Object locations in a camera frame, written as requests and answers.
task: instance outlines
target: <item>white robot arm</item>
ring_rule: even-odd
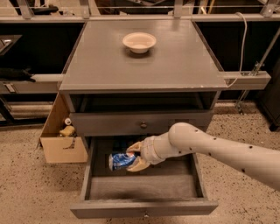
[[[188,123],[176,123],[169,132],[147,137],[128,151],[140,151],[140,157],[128,168],[131,172],[167,158],[202,153],[280,191],[280,151],[210,136]]]

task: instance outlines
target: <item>drawer handle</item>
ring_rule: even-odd
[[[145,130],[145,129],[147,129],[148,125],[146,122],[141,122],[140,127],[141,127],[141,129]]]

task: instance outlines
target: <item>cardboard box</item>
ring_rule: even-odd
[[[88,152],[80,137],[59,136],[67,117],[67,105],[58,94],[40,136],[47,163],[85,163],[88,160]]]

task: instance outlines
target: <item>open box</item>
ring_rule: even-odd
[[[210,214],[217,206],[203,187],[195,154],[169,158],[140,172],[111,171],[112,136],[92,138],[78,218],[150,217]]]
[[[67,117],[69,117],[68,108],[58,94],[40,136],[47,163],[87,162],[88,153],[79,136],[59,136]]]

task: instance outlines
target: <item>floor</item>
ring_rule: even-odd
[[[218,103],[207,133],[280,150],[280,132],[253,102],[239,115],[232,103]],[[0,223],[280,223],[280,192],[216,160],[199,156],[209,200],[208,216],[78,220],[69,210],[79,202],[84,164],[47,164],[38,147],[42,127],[0,129]]]

